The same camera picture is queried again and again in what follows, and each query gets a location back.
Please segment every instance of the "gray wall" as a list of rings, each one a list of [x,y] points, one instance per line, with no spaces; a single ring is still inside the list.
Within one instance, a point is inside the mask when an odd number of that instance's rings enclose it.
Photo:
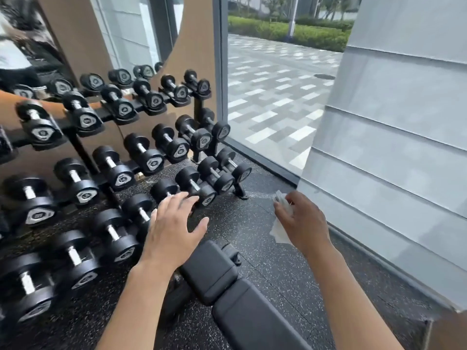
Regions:
[[[363,0],[299,190],[467,308],[467,0]]]
[[[146,0],[91,0],[114,68],[159,61]]]

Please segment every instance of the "black weight bench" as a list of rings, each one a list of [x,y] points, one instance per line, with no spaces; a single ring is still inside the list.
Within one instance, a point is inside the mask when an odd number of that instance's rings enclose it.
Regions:
[[[180,268],[233,350],[310,350],[274,306],[213,241],[200,243]]]

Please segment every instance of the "checkered pavement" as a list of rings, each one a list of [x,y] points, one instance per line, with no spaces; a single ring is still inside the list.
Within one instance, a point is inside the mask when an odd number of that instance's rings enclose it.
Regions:
[[[230,136],[300,175],[342,53],[229,35]]]

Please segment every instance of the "hedge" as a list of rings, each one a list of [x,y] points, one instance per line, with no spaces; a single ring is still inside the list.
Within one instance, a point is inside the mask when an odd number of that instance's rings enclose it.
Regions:
[[[248,35],[267,40],[284,41],[287,37],[289,26],[282,22],[265,22],[259,19],[229,16],[230,33]],[[296,25],[295,32],[290,43],[343,52],[350,31],[341,31],[334,28],[320,28],[312,26]]]
[[[241,14],[238,11],[229,11],[230,16],[237,16],[243,18],[252,18],[252,19],[260,19],[263,21],[269,22],[269,16],[258,15],[255,13],[247,14],[246,11],[243,11]],[[281,22],[281,23],[289,23],[289,20],[285,17],[273,16],[271,17],[273,22]],[[342,29],[343,31],[347,31],[352,29],[354,20],[335,20],[331,21],[330,19],[320,19],[320,18],[312,18],[309,16],[301,16],[295,20],[295,23],[298,25],[304,26],[316,26],[316,27],[325,27],[325,28],[335,28],[335,29]]]

